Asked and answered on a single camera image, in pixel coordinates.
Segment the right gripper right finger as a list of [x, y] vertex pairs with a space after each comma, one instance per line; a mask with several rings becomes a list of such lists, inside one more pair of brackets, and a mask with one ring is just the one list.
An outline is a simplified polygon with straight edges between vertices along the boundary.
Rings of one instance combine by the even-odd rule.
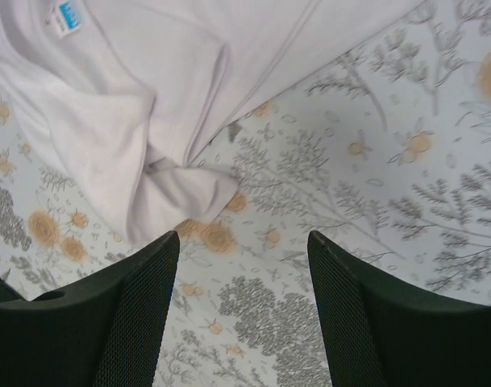
[[491, 306], [402, 281], [318, 231], [307, 253], [334, 386], [491, 386]]

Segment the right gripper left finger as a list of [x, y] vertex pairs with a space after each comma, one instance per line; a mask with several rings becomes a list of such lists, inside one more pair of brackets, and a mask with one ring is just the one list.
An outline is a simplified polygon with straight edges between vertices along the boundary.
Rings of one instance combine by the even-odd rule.
[[28, 301], [0, 278], [0, 386], [150, 386], [180, 240]]

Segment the white t shirt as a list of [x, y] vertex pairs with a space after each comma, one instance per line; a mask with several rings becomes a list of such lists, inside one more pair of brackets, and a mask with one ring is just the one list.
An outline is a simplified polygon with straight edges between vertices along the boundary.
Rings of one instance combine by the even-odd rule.
[[0, 84], [28, 141], [128, 243], [214, 219], [192, 160], [228, 123], [414, 1], [0, 1]]

